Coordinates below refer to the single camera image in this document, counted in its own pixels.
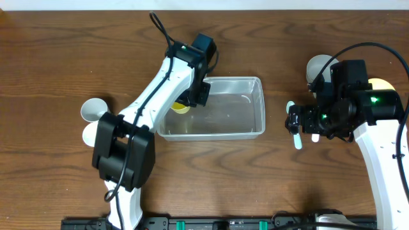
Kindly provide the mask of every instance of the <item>white background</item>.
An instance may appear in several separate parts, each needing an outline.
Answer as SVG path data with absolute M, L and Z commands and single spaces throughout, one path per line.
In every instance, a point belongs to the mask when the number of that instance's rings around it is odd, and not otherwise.
M 0 0 L 3 10 L 409 10 L 409 0 Z

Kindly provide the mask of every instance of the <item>yellow object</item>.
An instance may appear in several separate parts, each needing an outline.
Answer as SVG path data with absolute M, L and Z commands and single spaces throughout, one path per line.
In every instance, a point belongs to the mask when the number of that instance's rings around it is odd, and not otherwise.
M 372 84 L 373 89 L 393 89 L 395 90 L 395 88 L 389 82 L 383 79 L 369 79 L 368 82 Z
M 184 106 L 178 102 L 173 103 L 171 109 L 178 114 L 185 114 L 190 110 L 190 106 Z

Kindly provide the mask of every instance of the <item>plastic container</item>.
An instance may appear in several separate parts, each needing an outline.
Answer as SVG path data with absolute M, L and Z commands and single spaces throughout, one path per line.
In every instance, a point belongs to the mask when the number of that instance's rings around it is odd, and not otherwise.
M 185 114 L 169 110 L 158 134 L 168 141 L 253 139 L 265 131 L 265 106 L 257 77 L 208 77 L 206 106 Z

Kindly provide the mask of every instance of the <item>green led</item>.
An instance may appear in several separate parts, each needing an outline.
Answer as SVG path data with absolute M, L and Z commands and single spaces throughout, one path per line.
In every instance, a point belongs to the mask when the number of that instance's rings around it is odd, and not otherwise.
M 374 97 L 374 96 L 371 97 L 371 102 L 375 103 L 375 102 L 377 102 L 377 101 L 379 101 L 379 99 L 377 99 L 377 98 Z

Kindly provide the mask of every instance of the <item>green strip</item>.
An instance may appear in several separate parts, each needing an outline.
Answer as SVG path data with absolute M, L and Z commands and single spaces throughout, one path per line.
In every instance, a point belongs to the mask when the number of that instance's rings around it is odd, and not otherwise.
M 260 230 L 268 230 L 268 222 L 260 221 Z
M 184 221 L 177 221 L 176 222 L 176 230 L 185 230 L 185 222 Z

